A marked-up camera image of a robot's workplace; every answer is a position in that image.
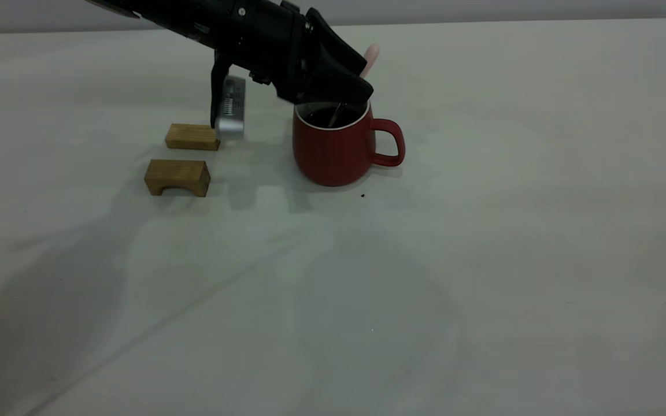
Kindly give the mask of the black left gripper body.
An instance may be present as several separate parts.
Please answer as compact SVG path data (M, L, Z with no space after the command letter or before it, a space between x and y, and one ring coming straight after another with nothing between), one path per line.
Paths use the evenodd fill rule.
M301 103L317 60L312 27L293 3L226 1L214 17L212 98L220 96L230 66L248 69L256 82L275 86L286 102Z

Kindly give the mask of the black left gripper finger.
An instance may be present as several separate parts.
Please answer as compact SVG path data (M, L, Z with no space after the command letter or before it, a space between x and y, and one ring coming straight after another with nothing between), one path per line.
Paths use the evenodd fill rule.
M308 22L312 25L320 44L336 63L354 75L362 73L367 66L367 59L331 29L319 10L315 8L308 10Z
M303 103L367 103L373 86L361 77L366 66L367 59L355 50L339 54L322 46L306 79Z

